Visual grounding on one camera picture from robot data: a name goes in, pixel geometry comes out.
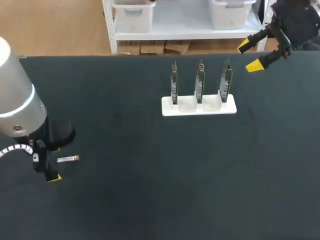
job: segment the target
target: cardboard box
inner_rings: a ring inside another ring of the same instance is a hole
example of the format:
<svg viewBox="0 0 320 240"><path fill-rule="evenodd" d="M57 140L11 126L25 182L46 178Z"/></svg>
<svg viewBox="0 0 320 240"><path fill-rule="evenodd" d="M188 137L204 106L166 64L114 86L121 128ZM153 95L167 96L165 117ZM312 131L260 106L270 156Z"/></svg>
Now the cardboard box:
<svg viewBox="0 0 320 240"><path fill-rule="evenodd" d="M164 52L166 54L184 55L187 53L190 40L169 40L166 42Z"/></svg>
<svg viewBox="0 0 320 240"><path fill-rule="evenodd" d="M119 41L119 55L140 55L141 41Z"/></svg>
<svg viewBox="0 0 320 240"><path fill-rule="evenodd" d="M164 54L165 41L142 41L140 53L142 55Z"/></svg>

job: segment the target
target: white shelf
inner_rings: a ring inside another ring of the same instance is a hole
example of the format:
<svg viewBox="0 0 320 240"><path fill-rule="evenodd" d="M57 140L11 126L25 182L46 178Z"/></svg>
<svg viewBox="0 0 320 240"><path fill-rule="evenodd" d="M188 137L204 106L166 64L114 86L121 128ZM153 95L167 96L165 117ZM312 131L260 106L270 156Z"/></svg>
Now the white shelf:
<svg viewBox="0 0 320 240"><path fill-rule="evenodd" d="M253 9L249 13L244 28L214 30L207 0L158 0L154 8L151 32L126 33L116 30L115 38L119 41L238 39L255 34L261 28L262 25Z"/></svg>

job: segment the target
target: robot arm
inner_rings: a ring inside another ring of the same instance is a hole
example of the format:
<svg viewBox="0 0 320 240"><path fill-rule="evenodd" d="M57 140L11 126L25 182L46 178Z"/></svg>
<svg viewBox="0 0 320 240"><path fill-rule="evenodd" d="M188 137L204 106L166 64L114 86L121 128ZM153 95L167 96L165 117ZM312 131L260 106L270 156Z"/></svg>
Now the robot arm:
<svg viewBox="0 0 320 240"><path fill-rule="evenodd" d="M277 0L271 9L271 23L258 33L248 36L238 47L238 51L242 54L272 34L279 43L278 50L248 64L248 72L265 70L281 57L286 59L291 54L291 48L295 49L318 35L320 16L310 0Z"/></svg>
<svg viewBox="0 0 320 240"><path fill-rule="evenodd" d="M33 154L33 168L47 181L61 179L47 161L47 152L72 142L75 130L69 122L48 117L35 86L11 50L0 37L0 132L18 143L0 151L0 157L24 149Z"/></svg>

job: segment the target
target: small metal component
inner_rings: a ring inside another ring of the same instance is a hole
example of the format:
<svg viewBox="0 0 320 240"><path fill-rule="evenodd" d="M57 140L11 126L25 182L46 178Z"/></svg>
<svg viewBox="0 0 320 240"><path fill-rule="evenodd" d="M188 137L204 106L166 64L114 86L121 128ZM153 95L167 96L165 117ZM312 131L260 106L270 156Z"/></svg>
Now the small metal component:
<svg viewBox="0 0 320 240"><path fill-rule="evenodd" d="M29 145L31 148L33 148L33 147L34 147L34 141L33 141L32 139L30 139L30 140L28 141L28 145Z"/></svg>
<svg viewBox="0 0 320 240"><path fill-rule="evenodd" d="M205 65L201 61L195 77L195 97L196 97L196 102L198 104L202 104L204 88L205 88Z"/></svg>
<svg viewBox="0 0 320 240"><path fill-rule="evenodd" d="M221 76L221 82L220 82L220 96L221 101L223 103L227 102L228 94L230 91L231 86L231 80L232 80L232 68L230 66L230 61L227 59L227 61L224 63L224 68Z"/></svg>
<svg viewBox="0 0 320 240"><path fill-rule="evenodd" d="M16 131L16 132L19 132L19 131L22 130L22 126L14 126L13 130Z"/></svg>
<svg viewBox="0 0 320 240"><path fill-rule="evenodd" d="M66 156L66 157L60 157L57 159L57 163L64 163L64 162L76 162L79 161L80 157L79 155L76 156Z"/></svg>
<svg viewBox="0 0 320 240"><path fill-rule="evenodd" d="M171 76L171 97L173 105L178 104L178 71L177 63L172 65L172 76Z"/></svg>

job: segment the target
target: white robot arm cylinder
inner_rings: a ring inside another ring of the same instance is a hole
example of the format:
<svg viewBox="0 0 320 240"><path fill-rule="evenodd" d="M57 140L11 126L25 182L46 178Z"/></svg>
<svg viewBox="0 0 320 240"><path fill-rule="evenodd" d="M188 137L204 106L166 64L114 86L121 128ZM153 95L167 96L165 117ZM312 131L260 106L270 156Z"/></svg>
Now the white robot arm cylinder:
<svg viewBox="0 0 320 240"><path fill-rule="evenodd" d="M47 110L11 47L0 37L0 132L19 138L42 126Z"/></svg>

